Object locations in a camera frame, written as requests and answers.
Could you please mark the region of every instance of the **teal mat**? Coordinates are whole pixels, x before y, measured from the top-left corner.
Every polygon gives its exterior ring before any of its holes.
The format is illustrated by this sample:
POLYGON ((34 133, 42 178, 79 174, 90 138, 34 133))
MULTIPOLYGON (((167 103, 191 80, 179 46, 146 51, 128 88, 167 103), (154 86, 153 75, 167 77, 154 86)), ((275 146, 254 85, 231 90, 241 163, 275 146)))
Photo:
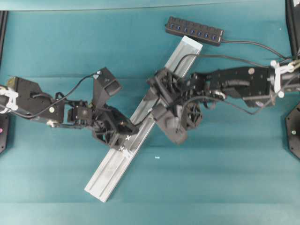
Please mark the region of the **teal mat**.
MULTIPOLYGON (((0 83, 17 75, 52 95, 66 93, 106 66, 123 86, 109 104, 129 117, 149 88, 146 78, 180 41, 164 31, 170 15, 220 27, 226 39, 291 54, 281 0, 10 12, 0 83)), ((274 58, 251 45, 204 45, 202 53, 265 65, 274 58)), ((245 65, 198 59, 190 72, 245 65)), ((91 94, 92 80, 86 80, 70 99, 90 100, 91 94)), ((0 225, 299 224, 300 161, 288 150, 284 125, 298 102, 298 93, 288 94, 256 116, 222 104, 203 109, 201 125, 180 146, 155 127, 107 203, 83 190, 108 150, 90 131, 12 118, 8 147, 0 155, 0 225)))

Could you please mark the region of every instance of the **screw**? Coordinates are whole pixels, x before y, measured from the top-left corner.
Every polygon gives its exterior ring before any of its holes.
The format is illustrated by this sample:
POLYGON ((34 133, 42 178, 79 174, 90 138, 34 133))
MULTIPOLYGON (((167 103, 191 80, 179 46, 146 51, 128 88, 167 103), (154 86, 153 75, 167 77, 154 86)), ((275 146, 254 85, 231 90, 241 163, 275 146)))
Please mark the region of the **screw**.
POLYGON ((250 68, 250 69, 248 70, 248 73, 249 73, 250 75, 254 74, 254 72, 255 72, 255 69, 254 69, 254 68, 250 68))
POLYGON ((50 107, 49 108, 49 112, 53 113, 55 111, 55 108, 54 107, 50 107))

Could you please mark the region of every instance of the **white clamp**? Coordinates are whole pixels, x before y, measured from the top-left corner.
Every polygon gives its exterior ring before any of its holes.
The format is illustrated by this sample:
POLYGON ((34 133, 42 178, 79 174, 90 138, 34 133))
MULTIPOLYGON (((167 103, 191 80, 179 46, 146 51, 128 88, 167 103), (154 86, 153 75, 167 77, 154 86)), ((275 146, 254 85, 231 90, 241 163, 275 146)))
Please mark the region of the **white clamp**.
POLYGON ((281 75, 287 72, 292 73, 294 72, 294 66, 289 63, 285 66, 280 66, 278 62, 275 60, 271 61, 271 66, 275 69, 275 81, 274 81, 274 91, 278 93, 278 97, 283 98, 285 93, 281 91, 281 75))
POLYGON ((16 105, 16 98, 19 96, 19 94, 17 92, 10 88, 8 88, 8 90, 2 88, 0 89, 0 96, 1 95, 8 97, 6 108, 0 112, 1 114, 7 113, 11 110, 16 111, 18 109, 18 106, 16 105))

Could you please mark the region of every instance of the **black cable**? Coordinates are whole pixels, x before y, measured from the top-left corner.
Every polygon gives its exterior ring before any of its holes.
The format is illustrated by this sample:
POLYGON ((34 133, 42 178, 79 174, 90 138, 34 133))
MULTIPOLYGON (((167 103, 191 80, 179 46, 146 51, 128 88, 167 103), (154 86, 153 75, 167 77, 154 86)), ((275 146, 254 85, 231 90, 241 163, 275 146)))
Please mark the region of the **black cable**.
MULTIPOLYGON (((152 109, 156 106, 156 104, 158 103, 159 99, 160 99, 160 98, 158 97, 157 100, 155 101, 154 105, 152 106, 152 109)), ((138 127, 139 125, 141 125, 141 124, 145 121, 145 119, 151 114, 151 112, 152 112, 152 111, 149 111, 149 112, 145 115, 145 117, 144 117, 140 122, 134 124, 134 126, 138 127)))
POLYGON ((261 65, 261 64, 256 63, 256 62, 252 62, 252 61, 249 61, 249 60, 244 60, 244 59, 241 59, 241 58, 235 58, 235 57, 231 57, 231 56, 227 56, 227 55, 186 54, 179 60, 179 62, 177 63, 173 73, 175 73, 177 71, 178 67, 180 66, 182 61, 187 56, 195 56, 195 57, 203 57, 203 58, 223 58, 223 59, 228 59, 228 60, 235 60, 235 61, 245 62, 245 63, 251 64, 251 65, 254 65, 256 67, 268 68, 267 66, 261 65))
POLYGON ((89 77, 92 77, 94 74, 91 74, 91 75, 88 75, 88 76, 85 76, 84 78, 82 78, 78 83, 77 85, 75 85, 75 87, 69 91, 68 94, 66 94, 64 97, 56 100, 55 102, 53 102, 52 104, 50 104, 49 106, 47 106, 46 108, 44 108, 43 110, 33 114, 33 115, 24 115, 24 114, 21 114, 19 112, 15 112, 15 111, 11 111, 12 114, 15 114, 17 116, 20 116, 20 117, 23 117, 23 118, 26 118, 26 119, 32 119, 34 117, 37 117, 38 115, 42 114, 43 112, 45 112, 47 109, 49 109, 50 107, 56 105, 57 103, 61 102, 62 100, 66 99, 68 96, 70 96, 77 88, 78 86, 81 84, 82 81, 84 81, 86 78, 89 78, 89 77))
POLYGON ((47 93, 38 93, 38 94, 33 94, 31 95, 32 98, 37 98, 37 97, 45 97, 45 98, 48 98, 48 99, 52 99, 51 95, 47 94, 47 93))
POLYGON ((272 49, 271 47, 268 47, 266 45, 260 44, 258 42, 254 42, 254 41, 229 41, 229 40, 222 40, 223 43, 228 43, 228 44, 249 44, 249 45, 257 45, 260 46, 264 49, 269 50, 270 52, 274 53, 275 55, 279 56, 282 59, 286 59, 285 56, 283 56, 282 54, 280 54, 279 52, 275 51, 274 49, 272 49))
POLYGON ((287 60, 295 60, 295 59, 297 59, 299 56, 300 56, 300 53, 297 54, 297 55, 294 55, 294 56, 289 56, 289 57, 285 58, 284 60, 280 61, 279 63, 280 63, 280 64, 281 64, 281 63, 284 63, 284 62, 287 61, 287 60))

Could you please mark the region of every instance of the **metal plate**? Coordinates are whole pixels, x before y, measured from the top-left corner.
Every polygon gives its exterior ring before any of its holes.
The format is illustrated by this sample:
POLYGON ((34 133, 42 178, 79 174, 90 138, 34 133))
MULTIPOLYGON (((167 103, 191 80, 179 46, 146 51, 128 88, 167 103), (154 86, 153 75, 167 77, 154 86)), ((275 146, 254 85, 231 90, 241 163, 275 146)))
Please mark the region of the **metal plate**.
POLYGON ((0 153, 6 148, 8 138, 9 116, 7 114, 0 114, 0 153))
POLYGON ((285 118, 290 151, 300 159, 300 103, 285 118))
MULTIPOLYGON (((199 54, 201 49, 202 44, 184 36, 165 67, 173 71, 184 55, 190 53, 199 54)), ((178 67, 176 75, 184 77, 195 59, 195 56, 184 59, 178 67)), ((139 132, 136 135, 127 136, 120 149, 110 149, 108 151, 100 166, 85 187, 85 191, 89 192, 102 202, 106 202, 155 124, 152 114, 149 114, 148 116, 147 114, 156 101, 157 99, 147 101, 145 98, 141 101, 130 118, 134 124, 143 120, 139 132)))

